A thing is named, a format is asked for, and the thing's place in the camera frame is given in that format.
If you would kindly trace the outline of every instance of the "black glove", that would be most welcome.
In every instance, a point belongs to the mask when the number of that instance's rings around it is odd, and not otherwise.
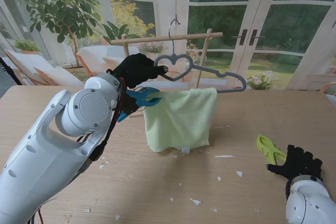
[[[168,68],[166,66],[155,67],[154,61],[147,58],[146,55],[136,54],[126,57],[113,70],[112,74],[117,78],[122,77],[127,87],[133,89],[144,81],[155,79],[167,72]]]
[[[322,161],[318,158],[313,159],[313,154],[304,152],[300,147],[288,145],[287,158],[284,165],[267,165],[266,168],[275,173],[293,179],[299,175],[310,175],[320,180]]]

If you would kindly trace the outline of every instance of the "door handle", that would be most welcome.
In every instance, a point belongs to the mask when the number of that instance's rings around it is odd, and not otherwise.
[[[255,29],[253,30],[249,46],[253,45],[255,39],[264,39],[265,38],[264,36],[256,36],[257,35],[257,31],[258,30],[255,30]]]
[[[244,29],[241,36],[232,36],[233,38],[240,38],[239,45],[242,46],[244,44],[245,38],[247,34],[247,29]]]

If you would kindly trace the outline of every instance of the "hanger hook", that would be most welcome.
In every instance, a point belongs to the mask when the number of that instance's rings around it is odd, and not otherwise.
[[[175,18],[173,19],[173,21],[170,23],[170,25],[169,25],[169,31],[168,31],[168,36],[169,36],[169,39],[172,41],[172,43],[173,43],[173,54],[175,54],[175,43],[174,43],[174,41],[173,41],[173,39],[172,39],[172,37],[170,37],[170,29],[172,28],[172,24],[174,23],[174,21],[175,21],[175,24],[181,24],[178,20],[177,20],[177,15],[175,16]]]

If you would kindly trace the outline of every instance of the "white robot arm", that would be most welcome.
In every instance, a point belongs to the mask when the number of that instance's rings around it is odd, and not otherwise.
[[[323,182],[310,175],[293,179],[286,205],[289,224],[334,224],[336,203],[330,199]]]
[[[89,167],[90,155],[109,129],[121,86],[114,76],[101,73],[88,79],[83,90],[75,94],[62,90],[52,98],[3,169],[0,223],[27,223],[47,200]],[[54,118],[64,135],[49,127]],[[81,143],[66,137],[83,135]]]

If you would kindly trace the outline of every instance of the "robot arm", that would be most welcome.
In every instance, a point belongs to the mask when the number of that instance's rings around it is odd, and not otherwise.
[[[57,93],[3,169],[0,223],[26,224],[45,202],[83,173],[104,150],[126,86],[134,88],[167,71],[164,66],[154,67],[154,61],[145,55],[131,55],[113,72],[89,78],[83,90]],[[62,134],[49,127],[54,118]],[[82,142],[68,138],[84,135]]]
[[[310,152],[288,145],[282,166],[267,165],[273,173],[288,179],[286,184],[286,219],[289,224],[332,224],[336,203],[330,199],[321,178],[322,161]]]

